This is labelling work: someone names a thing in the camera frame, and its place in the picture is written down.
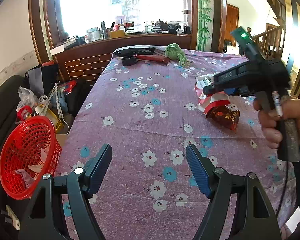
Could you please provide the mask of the person right hand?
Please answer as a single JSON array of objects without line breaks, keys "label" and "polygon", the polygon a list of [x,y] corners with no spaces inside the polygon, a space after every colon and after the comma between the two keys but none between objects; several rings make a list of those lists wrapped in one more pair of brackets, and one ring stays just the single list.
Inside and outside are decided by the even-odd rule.
[{"label": "person right hand", "polygon": [[262,132],[266,138],[267,145],[271,149],[277,149],[283,139],[280,131],[276,130],[276,124],[281,120],[293,119],[298,130],[300,144],[300,99],[294,97],[282,98],[282,116],[279,117],[275,110],[269,112],[264,111],[257,99],[253,102],[253,107],[258,111],[258,120],[261,124]]}]

